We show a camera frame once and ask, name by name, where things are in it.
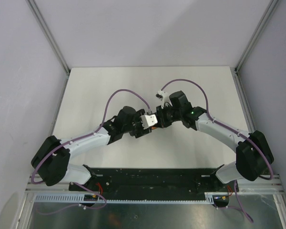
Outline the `black plastic tool case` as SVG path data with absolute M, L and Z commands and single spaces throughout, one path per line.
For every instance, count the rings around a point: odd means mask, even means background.
M 162 128 L 163 128 L 162 126 L 152 126 L 151 130 L 154 131 L 156 129 L 162 129 Z

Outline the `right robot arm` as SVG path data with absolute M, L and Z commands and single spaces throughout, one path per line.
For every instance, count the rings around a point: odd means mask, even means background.
M 235 162 L 222 165 L 213 172 L 210 179 L 213 190 L 222 191 L 229 182 L 241 178 L 255 181 L 273 163 L 274 157 L 262 132 L 234 129 L 210 119 L 207 110 L 193 107 L 182 91 L 168 94 L 159 90 L 156 97 L 162 102 L 155 113 L 158 128 L 167 128 L 180 121 L 186 128 L 208 134 L 235 152 Z

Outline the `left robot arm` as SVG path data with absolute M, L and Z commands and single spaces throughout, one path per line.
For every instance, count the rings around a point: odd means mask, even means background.
M 91 133 L 66 139 L 49 136 L 31 160 L 34 174 L 38 174 L 47 186 L 76 182 L 84 190 L 92 190 L 96 185 L 93 171 L 87 165 L 73 165 L 70 160 L 94 148 L 112 144 L 124 134 L 135 138 L 144 136 L 155 124 L 157 118 L 154 114 L 125 106 Z

